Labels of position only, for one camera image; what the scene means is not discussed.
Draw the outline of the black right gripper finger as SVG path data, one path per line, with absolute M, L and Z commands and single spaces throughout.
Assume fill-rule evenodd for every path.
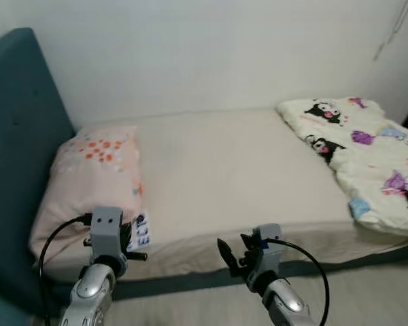
M 220 238 L 217 238 L 217 246 L 220 257 L 223 259 L 223 261 L 225 261 L 226 267 L 228 267 L 230 271 L 236 271 L 237 259 L 228 243 Z

